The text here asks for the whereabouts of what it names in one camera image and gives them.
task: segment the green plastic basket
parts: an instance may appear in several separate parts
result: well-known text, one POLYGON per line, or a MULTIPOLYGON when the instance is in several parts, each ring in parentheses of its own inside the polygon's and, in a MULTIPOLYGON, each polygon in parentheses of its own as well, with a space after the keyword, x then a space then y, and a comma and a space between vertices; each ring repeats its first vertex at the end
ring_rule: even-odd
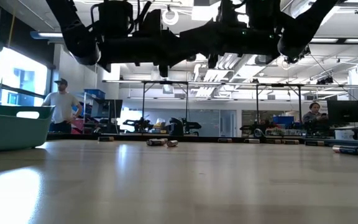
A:
POLYGON ((41 146, 47 140, 54 107, 0 106, 0 151, 41 146), (37 119, 17 117, 38 112, 37 119))

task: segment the laboratory room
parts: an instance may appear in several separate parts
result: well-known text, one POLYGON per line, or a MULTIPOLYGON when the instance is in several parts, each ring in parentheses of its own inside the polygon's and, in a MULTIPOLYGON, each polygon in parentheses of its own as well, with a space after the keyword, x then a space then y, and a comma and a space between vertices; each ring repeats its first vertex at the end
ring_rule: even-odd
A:
POLYGON ((358 0, 0 0, 0 223, 358 223, 358 0))

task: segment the baseball cap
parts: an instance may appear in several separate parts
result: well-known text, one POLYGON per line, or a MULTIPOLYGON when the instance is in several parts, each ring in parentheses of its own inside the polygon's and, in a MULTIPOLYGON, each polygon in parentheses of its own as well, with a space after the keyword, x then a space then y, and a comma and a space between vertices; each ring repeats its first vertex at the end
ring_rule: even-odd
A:
POLYGON ((64 84, 64 85, 68 85, 67 80, 65 80, 64 78, 59 78, 58 80, 55 81, 55 83, 59 84, 64 84))

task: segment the robotic arm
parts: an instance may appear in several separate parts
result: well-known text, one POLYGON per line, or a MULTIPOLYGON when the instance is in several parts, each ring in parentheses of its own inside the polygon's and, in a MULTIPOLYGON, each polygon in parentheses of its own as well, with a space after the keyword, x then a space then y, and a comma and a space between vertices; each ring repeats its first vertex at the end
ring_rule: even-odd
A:
POLYGON ((226 52, 261 55, 257 64, 270 63, 280 54, 296 62, 309 53, 307 46, 324 17, 344 0, 316 0, 297 18, 280 11, 280 0, 243 0, 239 5, 222 0, 216 22, 181 32, 179 37, 162 29, 160 9, 147 13, 150 1, 134 19, 129 2, 104 0, 91 8, 93 22, 88 27, 78 18, 73 0, 46 1, 68 50, 79 63, 98 63, 109 70, 111 63, 152 62, 159 66, 160 75, 167 77, 168 67, 196 54, 208 57, 210 68, 215 67, 218 55, 226 52), (244 4, 249 24, 237 20, 235 9, 244 4), (93 18, 95 8, 98 21, 93 18))

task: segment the person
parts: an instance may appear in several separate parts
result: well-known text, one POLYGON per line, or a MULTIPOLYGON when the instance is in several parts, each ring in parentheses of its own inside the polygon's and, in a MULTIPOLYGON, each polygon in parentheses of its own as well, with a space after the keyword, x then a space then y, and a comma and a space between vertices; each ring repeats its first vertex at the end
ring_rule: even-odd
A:
POLYGON ((42 106, 55 106, 49 131, 70 134, 71 122, 82 113, 82 106, 74 95, 66 91, 68 82, 64 78, 55 81, 55 83, 58 91, 50 93, 42 104, 42 106), (72 106, 77 107, 74 115, 72 106))
POLYGON ((314 121, 323 121, 326 120, 328 117, 326 114, 321 114, 320 104, 314 102, 309 106, 310 111, 302 117, 302 122, 314 122, 314 121))

